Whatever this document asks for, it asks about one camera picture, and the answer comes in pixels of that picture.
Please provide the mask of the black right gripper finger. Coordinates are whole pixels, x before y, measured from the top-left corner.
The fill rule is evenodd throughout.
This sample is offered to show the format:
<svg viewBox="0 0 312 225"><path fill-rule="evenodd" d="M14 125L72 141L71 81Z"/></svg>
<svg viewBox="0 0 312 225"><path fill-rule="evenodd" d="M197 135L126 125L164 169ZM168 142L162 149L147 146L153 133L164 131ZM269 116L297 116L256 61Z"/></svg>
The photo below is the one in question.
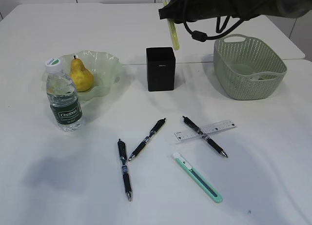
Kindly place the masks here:
<svg viewBox="0 0 312 225"><path fill-rule="evenodd" d="M187 20L185 1L170 0L166 6L158 10L159 19L172 19L177 24L185 22Z"/></svg>

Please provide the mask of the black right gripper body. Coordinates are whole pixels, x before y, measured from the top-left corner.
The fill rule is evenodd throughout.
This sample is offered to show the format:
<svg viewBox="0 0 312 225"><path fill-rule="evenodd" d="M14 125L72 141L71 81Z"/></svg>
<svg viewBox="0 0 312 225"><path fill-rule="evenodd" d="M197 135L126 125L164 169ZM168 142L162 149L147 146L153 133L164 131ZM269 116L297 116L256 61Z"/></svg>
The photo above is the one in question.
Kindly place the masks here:
<svg viewBox="0 0 312 225"><path fill-rule="evenodd" d="M243 19L243 0L181 0L180 21L195 22L223 16Z"/></svg>

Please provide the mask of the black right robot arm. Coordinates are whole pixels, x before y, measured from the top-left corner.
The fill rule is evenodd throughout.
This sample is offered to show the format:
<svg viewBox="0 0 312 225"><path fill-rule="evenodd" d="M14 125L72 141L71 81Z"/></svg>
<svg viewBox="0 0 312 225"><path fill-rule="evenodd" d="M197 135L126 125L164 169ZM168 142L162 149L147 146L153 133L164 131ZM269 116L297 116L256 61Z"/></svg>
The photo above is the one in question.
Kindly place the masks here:
<svg viewBox="0 0 312 225"><path fill-rule="evenodd" d="M195 22L230 16L248 21L259 15L298 18L312 9L312 0L171 0L159 9L160 19Z"/></svg>

